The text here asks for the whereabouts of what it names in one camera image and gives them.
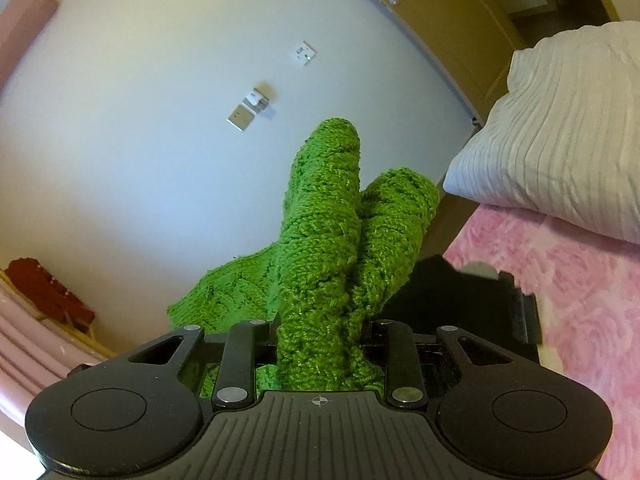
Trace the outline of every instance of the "door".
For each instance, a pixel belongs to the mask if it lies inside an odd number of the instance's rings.
[[[484,123],[524,47],[494,0],[379,0],[441,65]]]

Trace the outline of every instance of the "pillow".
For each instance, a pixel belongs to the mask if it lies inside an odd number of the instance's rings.
[[[568,30],[517,51],[507,85],[444,189],[640,243],[640,23]]]

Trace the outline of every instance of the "pink floral bedsheet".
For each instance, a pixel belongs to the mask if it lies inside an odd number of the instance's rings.
[[[481,205],[444,257],[484,261],[535,293],[545,344],[564,374],[609,406],[613,436],[598,471],[640,480],[640,246],[533,211]]]

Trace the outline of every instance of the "wooden floor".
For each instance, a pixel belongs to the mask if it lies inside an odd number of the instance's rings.
[[[424,236],[420,258],[444,254],[478,205],[466,198],[446,194]]]

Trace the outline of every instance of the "green fabric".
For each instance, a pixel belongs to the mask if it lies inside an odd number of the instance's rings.
[[[362,323],[408,279],[438,192],[402,169],[360,193],[359,158],[349,121],[321,123],[291,168],[279,240],[209,271],[168,309],[174,327],[207,333],[279,312],[277,373],[259,368],[258,391],[382,389],[358,345]]]

